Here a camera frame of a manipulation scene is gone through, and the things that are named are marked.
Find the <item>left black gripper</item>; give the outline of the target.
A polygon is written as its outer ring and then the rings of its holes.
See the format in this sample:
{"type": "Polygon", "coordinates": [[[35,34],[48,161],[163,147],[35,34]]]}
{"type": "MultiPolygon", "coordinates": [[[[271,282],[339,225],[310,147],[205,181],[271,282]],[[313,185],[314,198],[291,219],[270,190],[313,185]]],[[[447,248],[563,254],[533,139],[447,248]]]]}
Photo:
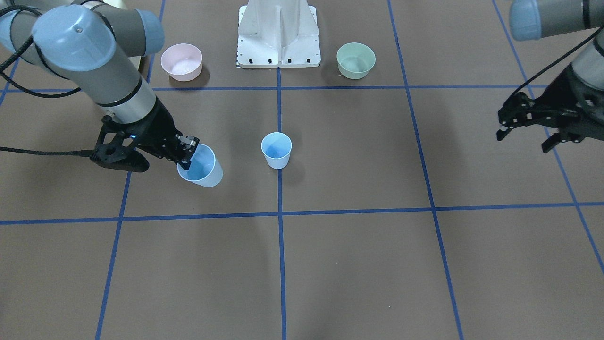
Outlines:
{"type": "Polygon", "coordinates": [[[542,152],[552,151],[558,144],[578,144],[585,138],[604,140],[603,91],[585,84],[571,65],[557,78],[557,99],[560,106],[533,100],[523,92],[512,94],[497,112],[500,129],[496,139],[503,141],[519,127],[540,125],[557,128],[542,144],[542,152]],[[561,127],[557,118],[562,116],[561,127]]]}

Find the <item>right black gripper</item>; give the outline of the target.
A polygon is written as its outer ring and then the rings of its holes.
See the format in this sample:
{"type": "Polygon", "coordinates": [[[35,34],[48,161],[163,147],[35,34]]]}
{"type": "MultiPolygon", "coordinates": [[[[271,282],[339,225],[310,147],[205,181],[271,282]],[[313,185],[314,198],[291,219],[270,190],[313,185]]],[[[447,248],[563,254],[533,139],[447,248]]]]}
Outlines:
{"type": "Polygon", "coordinates": [[[120,124],[109,115],[101,121],[101,163],[147,163],[141,153],[146,152],[185,171],[190,169],[199,139],[183,136],[158,98],[151,112],[138,122],[120,124]]]}

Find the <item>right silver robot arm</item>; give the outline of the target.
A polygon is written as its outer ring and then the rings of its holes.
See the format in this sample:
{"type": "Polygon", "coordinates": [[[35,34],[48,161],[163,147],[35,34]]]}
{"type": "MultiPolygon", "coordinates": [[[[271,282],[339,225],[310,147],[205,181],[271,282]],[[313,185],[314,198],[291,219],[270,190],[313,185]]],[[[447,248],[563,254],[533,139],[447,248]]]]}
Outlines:
{"type": "Polygon", "coordinates": [[[26,89],[6,73],[15,88],[41,98],[62,98],[80,91],[104,112],[96,145],[70,151],[113,170],[145,172],[144,153],[188,170],[199,139],[185,136],[130,62],[159,52],[164,30],[151,11],[120,9],[101,0],[3,0],[1,44],[16,60],[76,84],[75,90],[43,94],[26,89]]]}

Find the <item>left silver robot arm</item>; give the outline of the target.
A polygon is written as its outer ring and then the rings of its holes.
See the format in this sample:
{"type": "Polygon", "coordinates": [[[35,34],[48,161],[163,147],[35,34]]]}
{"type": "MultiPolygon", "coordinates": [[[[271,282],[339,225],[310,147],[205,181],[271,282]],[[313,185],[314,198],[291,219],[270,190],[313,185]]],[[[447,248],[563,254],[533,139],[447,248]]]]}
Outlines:
{"type": "Polygon", "coordinates": [[[572,60],[546,87],[542,95],[530,99],[518,86],[498,111],[498,141],[512,130],[540,125],[556,129],[541,145],[550,152],[558,144],[578,144],[585,138],[604,136],[604,52],[601,0],[514,0],[509,26],[516,41],[539,40],[566,33],[593,29],[578,43],[572,60]]]}

